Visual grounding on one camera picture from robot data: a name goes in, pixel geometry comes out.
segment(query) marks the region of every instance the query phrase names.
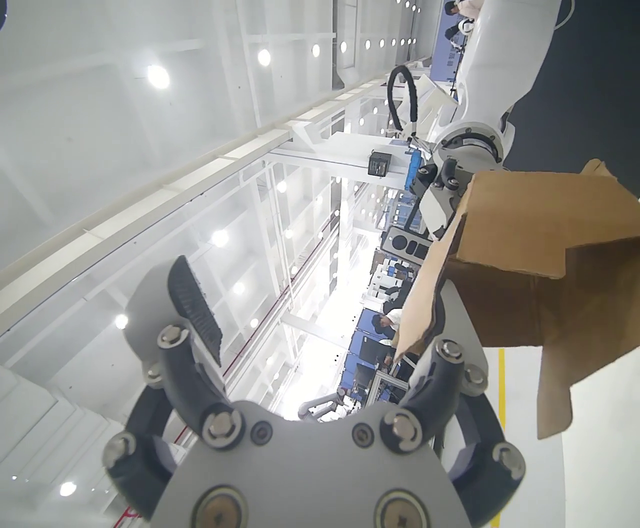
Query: machine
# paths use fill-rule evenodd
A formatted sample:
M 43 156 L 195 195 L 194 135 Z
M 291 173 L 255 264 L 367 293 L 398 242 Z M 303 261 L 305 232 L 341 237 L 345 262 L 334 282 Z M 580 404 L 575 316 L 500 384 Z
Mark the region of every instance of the machine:
M 442 107 L 428 127 L 407 77 L 410 117 L 402 123 L 402 108 L 392 116 L 406 142 L 398 148 L 420 153 L 410 185 L 432 239 L 444 234 L 472 175 L 501 169 L 515 133 L 503 116 L 531 89 L 559 5 L 486 0 L 459 72 L 460 103 Z M 327 164 L 317 160 L 319 144 L 300 125 L 288 147 L 300 151 L 278 155 Z M 380 184 L 392 177 L 404 186 L 393 158 L 378 156 L 374 169 L 384 175 L 369 177 Z M 110 478 L 154 528 L 483 526 L 516 492 L 525 461 L 484 394 L 487 361 L 458 292 L 450 281 L 440 287 L 435 327 L 398 405 L 377 402 L 326 424 L 289 422 L 227 399 L 222 334 L 186 258 L 156 266 L 127 306 L 124 333 L 147 387 L 104 449 Z M 179 467 L 161 440 L 173 410 L 199 437 Z M 301 412 L 307 418 L 310 408 Z M 428 441 L 454 415 L 467 446 L 447 473 Z

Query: white wall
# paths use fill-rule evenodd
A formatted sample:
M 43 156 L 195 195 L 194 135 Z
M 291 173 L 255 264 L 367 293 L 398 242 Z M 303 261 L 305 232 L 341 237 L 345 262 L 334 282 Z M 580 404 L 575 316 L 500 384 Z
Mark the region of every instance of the white wall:
M 563 433 L 566 528 L 640 525 L 640 351 L 572 387 Z

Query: cardboard flap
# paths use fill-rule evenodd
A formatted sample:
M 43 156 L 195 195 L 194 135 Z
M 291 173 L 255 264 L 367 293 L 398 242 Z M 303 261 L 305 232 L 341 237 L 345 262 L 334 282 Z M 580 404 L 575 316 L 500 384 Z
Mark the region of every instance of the cardboard flap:
M 481 172 L 466 214 L 459 260 L 553 278 L 567 248 L 640 236 L 637 200 L 598 175 Z

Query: hex bolt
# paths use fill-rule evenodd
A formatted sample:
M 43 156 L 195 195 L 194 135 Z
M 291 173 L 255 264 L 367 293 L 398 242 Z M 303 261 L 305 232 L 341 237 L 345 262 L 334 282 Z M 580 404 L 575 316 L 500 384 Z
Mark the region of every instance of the hex bolt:
M 513 480 L 521 480 L 526 471 L 526 464 L 522 453 L 509 442 L 496 444 L 492 452 L 493 459 L 511 472 Z

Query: screw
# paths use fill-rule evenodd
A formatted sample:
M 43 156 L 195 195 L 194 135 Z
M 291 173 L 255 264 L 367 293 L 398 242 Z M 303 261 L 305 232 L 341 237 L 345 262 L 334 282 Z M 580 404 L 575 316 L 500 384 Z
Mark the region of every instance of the screw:
M 147 371 L 147 376 L 150 380 L 155 381 L 158 380 L 160 376 L 160 365 L 154 363 L 151 368 Z
M 216 414 L 209 426 L 209 432 L 214 438 L 221 436 L 229 436 L 234 429 L 234 423 L 231 419 L 231 414 L 228 412 L 221 412 Z
M 459 360 L 462 357 L 462 347 L 455 341 L 441 340 L 436 347 L 440 355 L 447 360 Z
M 102 465 L 111 469 L 116 462 L 133 454 L 136 450 L 136 437 L 128 431 L 122 431 L 107 442 L 102 451 Z
M 251 428 L 251 441 L 255 445 L 268 444 L 273 436 L 273 428 L 269 422 L 258 422 Z
M 394 425 L 391 430 L 394 432 L 395 436 L 400 438 L 400 440 L 413 440 L 418 432 L 415 426 L 411 423 L 411 420 L 401 414 L 394 418 Z
M 511 472 L 513 480 L 520 480 L 525 474 L 524 457 L 518 449 L 509 442 L 500 442 L 493 448 L 493 459 Z
M 465 377 L 469 383 L 474 385 L 482 385 L 484 383 L 484 376 L 480 369 L 467 368 L 465 370 Z
M 356 424 L 351 431 L 351 437 L 358 447 L 365 449 L 373 444 L 373 429 L 368 424 Z
M 160 334 L 160 341 L 174 344 L 180 340 L 182 330 L 177 326 L 167 326 Z

